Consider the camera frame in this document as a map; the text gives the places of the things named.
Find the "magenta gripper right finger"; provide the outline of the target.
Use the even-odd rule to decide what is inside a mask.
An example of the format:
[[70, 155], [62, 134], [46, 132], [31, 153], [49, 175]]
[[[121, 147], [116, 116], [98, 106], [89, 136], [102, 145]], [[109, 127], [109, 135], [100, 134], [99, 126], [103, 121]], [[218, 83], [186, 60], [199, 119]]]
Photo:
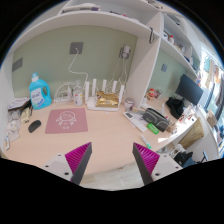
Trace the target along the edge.
[[133, 144], [132, 153], [135, 157], [143, 183], [145, 185], [152, 183], [152, 172], [160, 156], [156, 152], [138, 143]]

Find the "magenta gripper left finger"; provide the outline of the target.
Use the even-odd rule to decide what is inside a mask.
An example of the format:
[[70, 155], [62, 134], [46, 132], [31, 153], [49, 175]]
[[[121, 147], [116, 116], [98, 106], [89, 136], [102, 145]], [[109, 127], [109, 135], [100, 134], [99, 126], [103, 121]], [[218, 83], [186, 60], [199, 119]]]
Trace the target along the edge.
[[92, 143], [89, 142], [73, 149], [65, 155], [66, 161], [72, 171], [72, 183], [76, 185], [80, 184], [91, 154]]

